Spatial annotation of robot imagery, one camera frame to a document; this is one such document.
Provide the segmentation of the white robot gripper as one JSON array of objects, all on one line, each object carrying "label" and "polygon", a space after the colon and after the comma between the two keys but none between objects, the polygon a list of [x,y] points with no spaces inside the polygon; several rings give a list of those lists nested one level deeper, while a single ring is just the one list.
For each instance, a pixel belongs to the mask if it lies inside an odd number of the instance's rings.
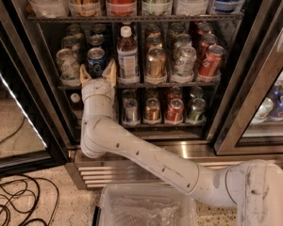
[{"label": "white robot gripper", "polygon": [[109,61],[102,76],[103,78],[92,79],[85,65],[80,65],[79,79],[82,85],[81,93],[83,101],[95,95],[107,96],[109,99],[114,98],[114,86],[117,82],[117,65],[114,58]]}]

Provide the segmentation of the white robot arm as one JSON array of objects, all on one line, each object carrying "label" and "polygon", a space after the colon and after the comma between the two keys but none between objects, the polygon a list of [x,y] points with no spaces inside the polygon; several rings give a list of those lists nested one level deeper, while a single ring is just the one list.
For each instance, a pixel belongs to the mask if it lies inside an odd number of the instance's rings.
[{"label": "white robot arm", "polygon": [[129,133],[114,120],[116,63],[91,78],[79,69],[84,111],[80,148],[87,157],[115,153],[130,159],[184,195],[206,205],[235,207],[238,226],[283,226],[283,169],[250,160],[210,169]]}]

